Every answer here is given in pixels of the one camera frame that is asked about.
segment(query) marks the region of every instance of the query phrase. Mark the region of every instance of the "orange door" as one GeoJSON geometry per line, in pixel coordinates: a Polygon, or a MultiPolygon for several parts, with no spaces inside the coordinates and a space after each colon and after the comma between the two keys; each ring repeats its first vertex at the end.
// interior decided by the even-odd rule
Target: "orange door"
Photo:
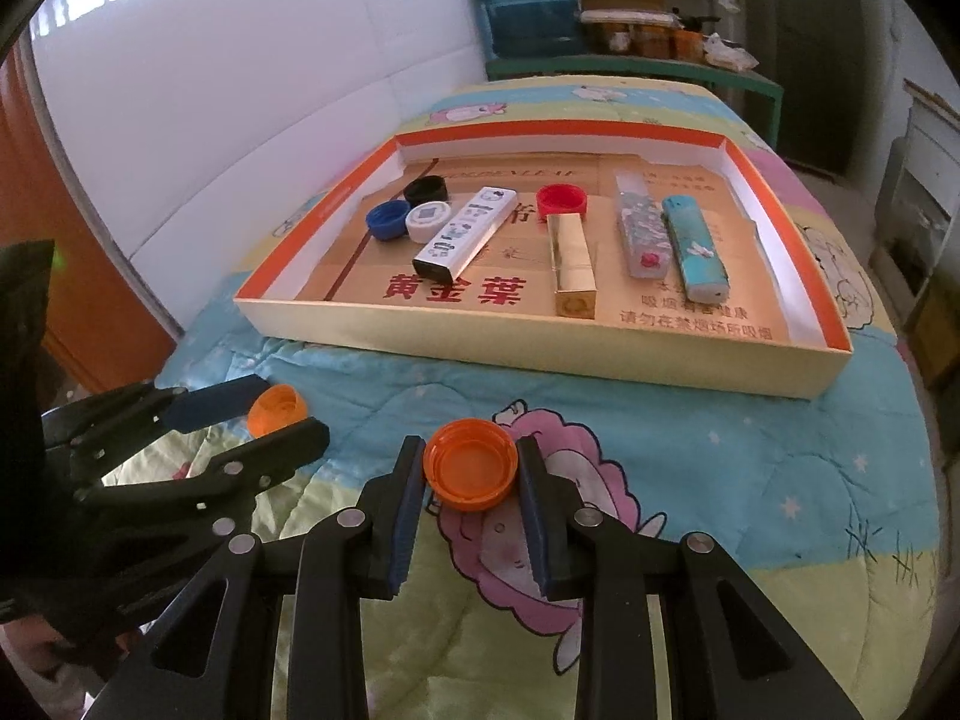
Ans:
{"type": "Polygon", "coordinates": [[[0,245],[37,239],[56,242],[44,339],[56,361],[91,392],[155,376],[174,340],[114,268],[64,186],[14,47],[0,66],[0,245]]]}

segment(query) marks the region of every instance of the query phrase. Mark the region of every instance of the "metal rivet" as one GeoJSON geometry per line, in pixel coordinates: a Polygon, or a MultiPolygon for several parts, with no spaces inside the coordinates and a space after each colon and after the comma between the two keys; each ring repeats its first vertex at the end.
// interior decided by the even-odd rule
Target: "metal rivet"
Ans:
{"type": "Polygon", "coordinates": [[[217,536],[229,536],[236,528],[236,523],[229,517],[221,517],[213,523],[213,533],[217,536]]]}
{"type": "Polygon", "coordinates": [[[701,555],[706,555],[708,552],[713,551],[717,542],[713,540],[712,536],[708,536],[706,533],[690,533],[690,535],[686,537],[686,545],[692,552],[699,552],[701,555]]]}
{"type": "Polygon", "coordinates": [[[600,509],[591,509],[589,506],[584,506],[582,509],[577,509],[577,514],[573,515],[573,519],[578,525],[583,525],[584,528],[595,528],[603,522],[603,512],[600,509]]]}
{"type": "Polygon", "coordinates": [[[360,509],[344,509],[337,514],[337,524],[344,528],[356,528],[363,525],[365,519],[367,516],[360,509]]]}
{"type": "Polygon", "coordinates": [[[230,540],[229,550],[233,552],[234,555],[246,555],[247,552],[253,549],[255,544],[256,539],[249,533],[240,533],[239,536],[234,536],[230,540]]]}

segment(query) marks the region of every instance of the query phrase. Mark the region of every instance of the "white wall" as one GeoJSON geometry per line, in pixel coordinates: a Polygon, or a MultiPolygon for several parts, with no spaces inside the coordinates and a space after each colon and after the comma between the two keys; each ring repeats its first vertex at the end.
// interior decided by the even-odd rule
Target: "white wall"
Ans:
{"type": "Polygon", "coordinates": [[[484,79],[467,0],[48,0],[31,23],[67,157],[181,323],[266,232],[484,79]]]}
{"type": "Polygon", "coordinates": [[[957,109],[960,86],[904,0],[860,0],[860,5],[866,38],[863,114],[846,177],[868,202],[876,203],[890,143],[906,132],[911,98],[904,92],[904,79],[957,109]]]}

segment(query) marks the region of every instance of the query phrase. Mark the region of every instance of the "bedspread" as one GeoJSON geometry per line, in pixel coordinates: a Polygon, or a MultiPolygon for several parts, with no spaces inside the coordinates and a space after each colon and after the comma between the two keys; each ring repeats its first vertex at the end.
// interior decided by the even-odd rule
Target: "bedspread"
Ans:
{"type": "MultiPolygon", "coordinates": [[[[937,509],[910,376],[843,237],[784,162],[698,87],[603,77],[501,81],[448,98],[407,128],[490,117],[642,119],[736,140],[817,256],[851,330],[851,362],[806,402],[294,343],[263,338],[237,311],[239,272],[157,384],[198,388],[258,373],[295,386],[310,413],[330,425],[325,456],[259,496],[254,531],[302,533],[352,504],[366,480],[390,469],[407,434],[429,437],[463,416],[494,419],[514,437],[536,436],[552,471],[575,479],[584,499],[631,528],[674,541],[693,530],[712,533],[865,718],[897,717],[929,634],[937,509]]],[[[247,437],[242,420],[175,434],[109,481],[194,475],[211,453],[247,437]]],[[[365,603],[363,620],[373,716],[572,716],[580,609],[539,597],[515,498],[477,514],[428,505],[400,597],[365,603]]],[[[280,651],[288,644],[285,625],[280,651]]],[[[284,685],[281,665],[277,717],[284,685]]]]}

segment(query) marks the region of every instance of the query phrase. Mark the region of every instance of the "green table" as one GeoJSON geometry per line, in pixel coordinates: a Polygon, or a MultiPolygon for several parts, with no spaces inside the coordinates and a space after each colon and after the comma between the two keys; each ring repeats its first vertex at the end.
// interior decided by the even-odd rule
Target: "green table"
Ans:
{"type": "Polygon", "coordinates": [[[766,141],[770,148],[776,149],[781,106],[784,104],[784,87],[753,71],[734,73],[712,65],[698,65],[678,59],[650,59],[645,56],[538,56],[529,59],[491,59],[487,62],[487,78],[491,81],[516,79],[519,76],[558,76],[558,74],[683,79],[702,83],[709,88],[728,86],[763,95],[773,102],[766,141]]]}

